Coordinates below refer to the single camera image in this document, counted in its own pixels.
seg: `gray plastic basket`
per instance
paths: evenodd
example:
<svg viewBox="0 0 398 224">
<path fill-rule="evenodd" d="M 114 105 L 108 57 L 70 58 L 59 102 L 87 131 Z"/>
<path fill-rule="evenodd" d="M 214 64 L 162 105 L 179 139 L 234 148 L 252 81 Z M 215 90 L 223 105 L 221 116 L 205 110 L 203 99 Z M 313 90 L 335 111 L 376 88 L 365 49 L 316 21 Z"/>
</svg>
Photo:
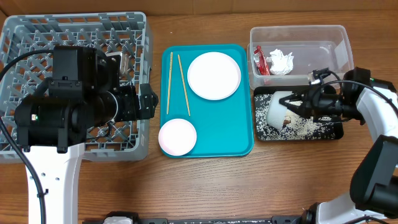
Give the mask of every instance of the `gray plastic basket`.
<svg viewBox="0 0 398 224">
<path fill-rule="evenodd" d="M 152 66 L 152 33 L 142 12 L 33 15 L 8 17 L 0 38 L 0 60 L 6 65 L 31 50 L 55 45 L 95 47 L 105 53 L 122 51 L 129 56 L 129 75 L 121 85 L 149 82 Z M 14 110 L 45 77 L 52 76 L 52 55 L 42 54 L 20 61 L 0 85 L 0 115 L 16 139 Z M 87 137 L 102 136 L 107 126 L 91 128 Z M 148 153 L 149 120 L 112 124 L 111 135 L 86 143 L 85 159 L 91 161 L 136 161 Z M 19 162 L 17 154 L 0 134 L 0 163 Z"/>
</svg>

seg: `wooden table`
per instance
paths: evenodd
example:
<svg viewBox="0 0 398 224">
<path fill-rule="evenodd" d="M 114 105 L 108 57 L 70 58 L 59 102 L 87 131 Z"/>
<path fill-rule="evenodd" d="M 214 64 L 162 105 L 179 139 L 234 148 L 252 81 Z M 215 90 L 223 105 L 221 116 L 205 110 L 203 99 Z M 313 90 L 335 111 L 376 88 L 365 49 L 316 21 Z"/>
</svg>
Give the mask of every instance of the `wooden table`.
<svg viewBox="0 0 398 224">
<path fill-rule="evenodd" d="M 150 84 L 157 93 L 167 47 L 236 43 L 246 48 L 253 27 L 307 24 L 345 26 L 355 65 L 398 86 L 398 11 L 160 16 L 149 17 L 149 24 L 154 34 Z M 112 210 L 169 219 L 300 215 L 314 202 L 348 191 L 372 146 L 367 127 L 350 121 L 338 141 L 256 141 L 246 157 L 169 159 L 160 151 L 158 132 L 159 107 L 143 161 L 82 164 L 80 220 Z M 0 165 L 0 223 L 27 223 L 27 214 L 24 166 Z"/>
</svg>

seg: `wooden surface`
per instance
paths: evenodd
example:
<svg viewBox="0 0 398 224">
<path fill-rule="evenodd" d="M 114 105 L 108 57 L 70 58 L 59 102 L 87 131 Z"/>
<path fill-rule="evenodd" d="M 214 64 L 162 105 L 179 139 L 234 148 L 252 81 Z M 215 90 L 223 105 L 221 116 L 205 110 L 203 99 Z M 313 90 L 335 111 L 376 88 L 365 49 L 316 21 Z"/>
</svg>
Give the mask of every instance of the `wooden surface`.
<svg viewBox="0 0 398 224">
<path fill-rule="evenodd" d="M 252 27 L 304 24 L 345 26 L 355 65 L 398 86 L 398 11 L 163 16 L 149 17 L 149 24 L 154 34 L 150 84 L 157 93 L 167 47 L 247 47 Z M 149 155 L 143 161 L 82 164 L 80 220 L 101 218 L 112 210 L 170 219 L 299 215 L 314 202 L 348 191 L 353 172 L 372 146 L 367 127 L 350 121 L 338 141 L 256 140 L 246 157 L 169 159 L 160 151 L 158 132 L 159 108 L 150 122 Z M 0 223 L 26 222 L 24 166 L 0 165 Z"/>
<path fill-rule="evenodd" d="M 0 0 L 6 15 L 142 11 L 150 16 L 398 9 L 398 0 Z"/>
</svg>

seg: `white plate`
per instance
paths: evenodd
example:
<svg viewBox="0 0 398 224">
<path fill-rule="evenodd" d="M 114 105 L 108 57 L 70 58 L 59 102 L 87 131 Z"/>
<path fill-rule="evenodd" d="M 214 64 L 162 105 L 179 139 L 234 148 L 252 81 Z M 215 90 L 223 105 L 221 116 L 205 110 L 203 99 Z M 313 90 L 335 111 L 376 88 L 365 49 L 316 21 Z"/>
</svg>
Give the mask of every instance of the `white plate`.
<svg viewBox="0 0 398 224">
<path fill-rule="evenodd" d="M 160 147 L 167 154 L 182 156 L 190 152 L 197 143 L 197 131 L 184 119 L 172 119 L 166 122 L 159 131 Z"/>
<path fill-rule="evenodd" d="M 241 83 L 241 69 L 230 56 L 219 52 L 199 55 L 188 69 L 188 83 L 198 96 L 222 100 L 231 96 Z"/>
</svg>

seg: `black tray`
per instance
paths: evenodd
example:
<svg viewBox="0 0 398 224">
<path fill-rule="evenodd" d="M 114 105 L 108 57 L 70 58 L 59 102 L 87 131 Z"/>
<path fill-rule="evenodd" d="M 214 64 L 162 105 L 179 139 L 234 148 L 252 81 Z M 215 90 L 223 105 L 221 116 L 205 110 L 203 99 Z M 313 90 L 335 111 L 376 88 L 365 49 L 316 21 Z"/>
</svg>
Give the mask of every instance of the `black tray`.
<svg viewBox="0 0 398 224">
<path fill-rule="evenodd" d="M 254 90 L 256 132 L 260 141 L 340 139 L 342 123 L 314 123 L 312 119 L 292 116 L 292 122 L 277 130 L 267 124 L 268 106 L 276 91 L 303 91 L 308 86 L 262 86 Z"/>
</svg>

